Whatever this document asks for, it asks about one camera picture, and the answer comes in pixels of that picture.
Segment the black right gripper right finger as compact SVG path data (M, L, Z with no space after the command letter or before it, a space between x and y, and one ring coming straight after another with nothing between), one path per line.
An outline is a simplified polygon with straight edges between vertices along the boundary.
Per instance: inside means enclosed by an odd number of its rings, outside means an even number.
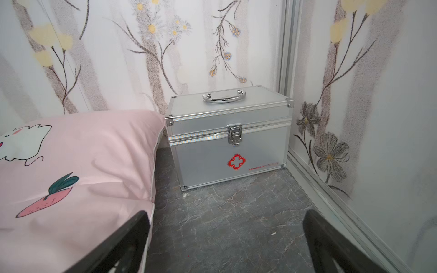
M303 230L316 273L384 273L316 210L306 212Z

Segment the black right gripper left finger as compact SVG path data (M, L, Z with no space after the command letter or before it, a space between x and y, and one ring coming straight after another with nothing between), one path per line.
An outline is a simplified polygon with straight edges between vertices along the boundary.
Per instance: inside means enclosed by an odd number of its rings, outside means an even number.
M149 231L149 217L141 210L66 272L137 273Z

